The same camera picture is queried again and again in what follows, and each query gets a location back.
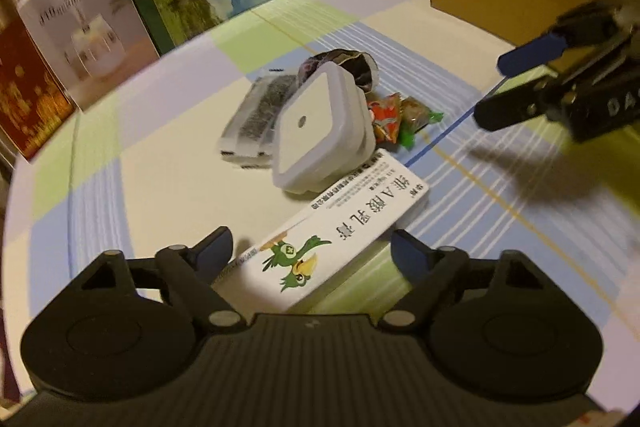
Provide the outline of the white parrot ointment box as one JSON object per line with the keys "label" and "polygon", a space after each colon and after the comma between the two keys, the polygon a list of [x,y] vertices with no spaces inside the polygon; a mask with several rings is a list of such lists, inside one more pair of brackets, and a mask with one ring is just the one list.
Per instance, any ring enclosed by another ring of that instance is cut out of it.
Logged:
{"label": "white parrot ointment box", "polygon": [[377,150],[233,259],[213,290],[248,319],[303,309],[357,270],[376,241],[426,202],[428,191],[425,180]]}

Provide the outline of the green candy packet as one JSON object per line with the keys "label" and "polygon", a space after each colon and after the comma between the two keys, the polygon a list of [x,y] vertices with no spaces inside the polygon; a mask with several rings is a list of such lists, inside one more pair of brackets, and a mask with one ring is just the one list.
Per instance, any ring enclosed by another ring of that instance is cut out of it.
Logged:
{"label": "green candy packet", "polygon": [[398,143],[411,150],[416,143],[416,135],[430,124],[438,124],[444,118],[444,114],[435,112],[431,107],[416,100],[412,96],[403,98],[400,102],[400,130]]}

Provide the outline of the grey sachet packet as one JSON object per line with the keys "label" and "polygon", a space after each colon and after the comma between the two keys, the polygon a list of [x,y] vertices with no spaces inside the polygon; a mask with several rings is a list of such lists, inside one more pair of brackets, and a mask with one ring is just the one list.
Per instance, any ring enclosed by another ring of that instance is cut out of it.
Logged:
{"label": "grey sachet packet", "polygon": [[221,158],[241,168],[269,168],[277,118],[299,86],[295,72],[270,70],[257,78],[218,140]]}

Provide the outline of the dark purple sock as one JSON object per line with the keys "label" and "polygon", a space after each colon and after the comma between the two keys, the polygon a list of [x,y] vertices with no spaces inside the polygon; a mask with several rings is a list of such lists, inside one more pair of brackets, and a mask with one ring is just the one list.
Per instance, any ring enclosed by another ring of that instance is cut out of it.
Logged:
{"label": "dark purple sock", "polygon": [[380,70],[372,55],[368,52],[348,49],[333,49],[307,58],[299,66],[298,83],[303,84],[320,66],[326,63],[334,63],[347,70],[364,93],[369,93],[378,87]]}

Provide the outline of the white square night light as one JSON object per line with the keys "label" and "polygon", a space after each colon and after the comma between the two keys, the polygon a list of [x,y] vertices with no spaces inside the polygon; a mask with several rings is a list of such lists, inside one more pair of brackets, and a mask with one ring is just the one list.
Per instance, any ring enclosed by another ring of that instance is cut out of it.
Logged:
{"label": "white square night light", "polygon": [[354,76],[323,64],[277,118],[273,184],[293,194],[320,193],[367,161],[375,147],[366,97]]}

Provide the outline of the red snack packet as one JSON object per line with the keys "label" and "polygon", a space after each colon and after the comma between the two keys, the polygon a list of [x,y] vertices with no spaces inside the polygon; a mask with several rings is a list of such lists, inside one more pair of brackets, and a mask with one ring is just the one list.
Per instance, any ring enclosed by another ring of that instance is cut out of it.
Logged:
{"label": "red snack packet", "polygon": [[378,143],[396,144],[401,126],[401,101],[398,93],[368,102],[373,133]]}

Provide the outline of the checked bed sheet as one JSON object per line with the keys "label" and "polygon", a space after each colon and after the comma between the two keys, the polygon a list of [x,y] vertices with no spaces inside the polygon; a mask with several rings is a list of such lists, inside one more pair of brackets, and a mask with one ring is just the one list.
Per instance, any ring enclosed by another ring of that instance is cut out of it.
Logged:
{"label": "checked bed sheet", "polygon": [[431,187],[409,231],[481,258],[525,251],[601,329],[593,398],[638,403],[638,135],[573,146],[543,119],[478,130],[473,106],[499,83],[508,45],[430,0],[273,0],[165,55],[17,161],[2,257],[11,398],[32,387],[24,328],[104,249],[148,257],[225,225],[244,251],[295,215],[300,202],[267,171],[226,164],[216,143],[259,75],[333,48],[371,53],[383,92],[444,114],[397,155]]}

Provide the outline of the red gift box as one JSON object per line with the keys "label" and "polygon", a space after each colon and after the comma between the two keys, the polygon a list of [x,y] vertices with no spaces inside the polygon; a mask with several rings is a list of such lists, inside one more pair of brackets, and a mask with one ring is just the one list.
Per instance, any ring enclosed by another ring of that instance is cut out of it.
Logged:
{"label": "red gift box", "polygon": [[1,31],[1,130],[26,160],[34,158],[75,112],[17,17]]}

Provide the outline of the white humidifier box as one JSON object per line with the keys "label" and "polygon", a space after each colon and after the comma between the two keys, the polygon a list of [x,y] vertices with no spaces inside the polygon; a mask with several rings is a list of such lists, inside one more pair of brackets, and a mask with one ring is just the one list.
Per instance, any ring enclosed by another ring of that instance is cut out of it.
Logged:
{"label": "white humidifier box", "polygon": [[132,0],[20,0],[17,12],[82,110],[158,59]]}

